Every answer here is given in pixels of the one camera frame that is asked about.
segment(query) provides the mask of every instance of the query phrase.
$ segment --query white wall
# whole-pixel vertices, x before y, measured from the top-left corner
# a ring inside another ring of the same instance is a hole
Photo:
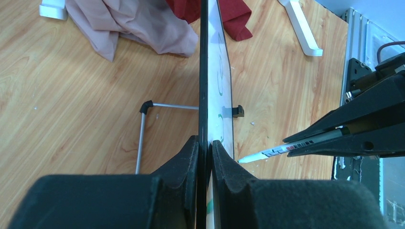
[[[400,41],[405,41],[405,0],[316,0],[341,16],[352,7]]]

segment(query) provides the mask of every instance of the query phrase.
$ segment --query wooden table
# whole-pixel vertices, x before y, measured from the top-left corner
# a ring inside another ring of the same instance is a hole
[[[281,143],[339,105],[347,24],[313,0],[302,7],[322,57],[303,54],[276,0],[247,0],[253,38],[227,37],[236,159]],[[125,39],[113,63],[71,20],[38,15],[38,1],[0,2],[0,228],[46,174],[134,173],[142,103],[198,105],[199,50],[157,55]],[[199,33],[199,21],[193,28]],[[198,133],[196,111],[148,112],[141,172],[150,173]],[[278,156],[243,165],[259,178],[329,179],[332,157]]]

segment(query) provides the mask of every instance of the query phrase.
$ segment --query whiteboard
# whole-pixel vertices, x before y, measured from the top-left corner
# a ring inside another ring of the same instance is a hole
[[[224,29],[217,0],[208,0],[208,120],[207,144],[220,140],[229,156],[234,158],[232,120],[232,80]],[[214,228],[212,173],[207,190],[206,228]]]

